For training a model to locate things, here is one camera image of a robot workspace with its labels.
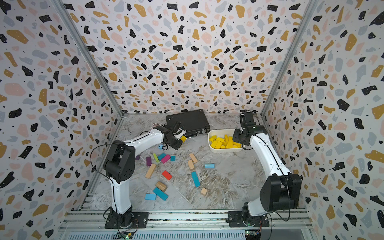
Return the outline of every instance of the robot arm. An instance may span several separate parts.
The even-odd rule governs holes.
[[[177,150],[183,143],[180,138],[184,134],[185,130],[177,122],[173,126],[155,127],[150,132],[125,142],[113,142],[103,165],[107,177],[111,180],[113,197],[108,219],[118,222],[121,228],[129,227],[132,223],[129,178],[135,170],[136,156],[160,143]]]
[[[244,204],[244,222],[253,222],[253,217],[268,212],[297,208],[301,188],[299,175],[292,174],[282,163],[264,126],[253,121],[252,112],[240,114],[240,125],[241,129],[236,129],[233,134],[233,141],[253,148],[266,177],[260,197]]]

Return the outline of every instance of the purple wooden block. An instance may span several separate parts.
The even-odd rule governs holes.
[[[149,167],[152,164],[152,158],[147,157],[147,167]]]
[[[166,163],[170,159],[170,155],[166,155],[164,158],[161,159],[162,163]]]

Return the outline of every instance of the marble table surface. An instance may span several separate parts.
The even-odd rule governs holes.
[[[240,127],[238,114],[206,116],[211,130]],[[148,131],[153,123],[166,122],[164,114],[130,114],[124,116],[123,121],[118,134],[118,139],[122,141]],[[152,163],[156,164],[152,153],[160,155],[163,152],[176,156],[176,161],[167,161],[165,164],[160,162],[152,177],[145,178],[149,168],[146,166],[146,157],[151,156]],[[190,153],[198,160],[195,170],[200,187],[195,187],[187,164]],[[214,163],[215,168],[206,169],[204,163]],[[172,175],[169,181],[161,174],[165,170]],[[167,185],[165,193],[168,199],[163,201],[157,197],[155,201],[145,200],[145,194],[152,194],[158,181]],[[164,151],[153,146],[142,152],[130,178],[129,197],[135,210],[240,209],[245,202],[259,197],[264,182],[264,170],[254,151],[213,153],[208,146],[207,134],[201,134],[188,138],[177,151],[172,148]],[[200,193],[203,187],[208,189],[206,196]],[[101,176],[93,194],[89,210],[105,210],[111,206],[112,193],[108,179]]]

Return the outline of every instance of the terrazzo wallpaper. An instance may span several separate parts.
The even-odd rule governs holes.
[[[319,1],[266,113],[318,239],[384,239],[383,1]]]
[[[0,239],[53,239],[119,119],[51,2],[0,8]]]
[[[124,112],[260,111],[305,0],[64,0]]]

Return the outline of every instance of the red wooden block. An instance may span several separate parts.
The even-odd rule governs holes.
[[[164,172],[162,173],[162,175],[163,175],[167,180],[170,180],[170,179],[172,178],[172,175],[169,174],[169,172],[167,172],[167,171],[164,171]]]

